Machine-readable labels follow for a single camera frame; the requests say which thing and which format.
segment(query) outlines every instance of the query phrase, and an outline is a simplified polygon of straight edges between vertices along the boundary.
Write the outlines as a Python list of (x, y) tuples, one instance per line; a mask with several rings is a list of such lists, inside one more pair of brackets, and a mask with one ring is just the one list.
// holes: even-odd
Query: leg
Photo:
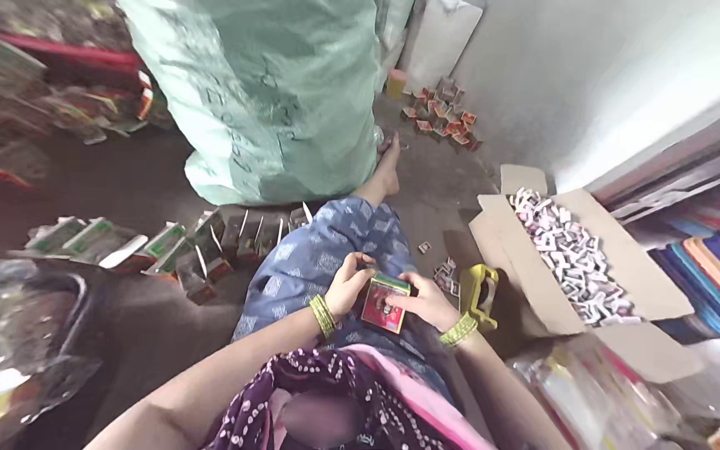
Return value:
[[(377, 261), (389, 275), (402, 272), (409, 254), (407, 241), (388, 206), (377, 208), (385, 195), (398, 190), (399, 151), (395, 137), (375, 173), (352, 196), (326, 203), (313, 223), (287, 235), (271, 251), (249, 284), (233, 340), (305, 308), (315, 295), (325, 294), (335, 271), (352, 251), (380, 255)], [(367, 244), (370, 239), (377, 240), (373, 248)], [(401, 257), (392, 256), (394, 252)]]

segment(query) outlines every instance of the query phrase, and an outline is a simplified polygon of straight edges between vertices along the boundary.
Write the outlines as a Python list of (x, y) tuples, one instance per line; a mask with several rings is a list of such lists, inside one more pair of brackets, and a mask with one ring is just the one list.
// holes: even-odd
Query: foot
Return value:
[(371, 176), (369, 183), (379, 183), (385, 192), (385, 195), (393, 195), (399, 192), (399, 177), (396, 175), (396, 163), (402, 148), (399, 146), (399, 133), (394, 134), (394, 138), (388, 147), (388, 150), (382, 155), (374, 174)]

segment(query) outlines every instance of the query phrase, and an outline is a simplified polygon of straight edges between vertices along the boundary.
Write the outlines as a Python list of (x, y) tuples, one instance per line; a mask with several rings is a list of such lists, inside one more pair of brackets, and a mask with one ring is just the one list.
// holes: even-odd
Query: purple polka dot scarf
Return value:
[(458, 448), (413, 412), (382, 375), (348, 350), (302, 350), (272, 357), (213, 426), (205, 450), (273, 450), (269, 398), (277, 389), (290, 394), (330, 392), (353, 398), (365, 418), (356, 438), (337, 448), (448, 450)]

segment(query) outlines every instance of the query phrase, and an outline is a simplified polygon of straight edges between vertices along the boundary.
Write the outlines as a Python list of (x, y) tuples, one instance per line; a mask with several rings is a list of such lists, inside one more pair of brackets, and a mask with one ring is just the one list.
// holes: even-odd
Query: cardboard box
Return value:
[[(502, 165), (502, 194), (480, 195), (477, 199), (482, 213), (469, 227), (485, 264), (504, 271), (515, 291), (522, 295), (525, 333), (594, 333), (635, 372), (655, 383), (701, 370), (703, 363), (691, 350), (652, 323), (596, 329), (585, 326), (506, 199), (506, 195), (522, 187), (545, 194), (545, 174), (532, 167)], [(593, 196), (579, 189), (553, 198), (592, 235), (602, 239), (602, 251), (610, 265), (608, 275), (624, 288), (624, 299), (633, 302), (635, 314), (652, 321), (694, 312), (685, 294)]]

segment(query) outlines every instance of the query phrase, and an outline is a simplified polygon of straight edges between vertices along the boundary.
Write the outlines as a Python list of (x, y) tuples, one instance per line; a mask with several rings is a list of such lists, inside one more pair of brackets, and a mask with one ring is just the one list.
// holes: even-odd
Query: hand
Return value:
[(435, 281), (415, 272), (403, 273), (399, 279), (418, 288), (418, 297), (391, 295), (385, 299), (389, 305), (415, 313), (441, 333), (448, 332), (460, 320), (460, 312), (446, 299)]
[(343, 265), (335, 273), (335, 278), (332, 280), (330, 290), (327, 291), (324, 296), (326, 307), (330, 310), (335, 320), (340, 320), (345, 313), (352, 309), (360, 290), (363, 289), (362, 287), (365, 286), (365, 283), (371, 280), (371, 277), (376, 273), (374, 269), (358, 271), (358, 264), (362, 262), (365, 264), (375, 264), (377, 261), (359, 251), (346, 255), (343, 260)]

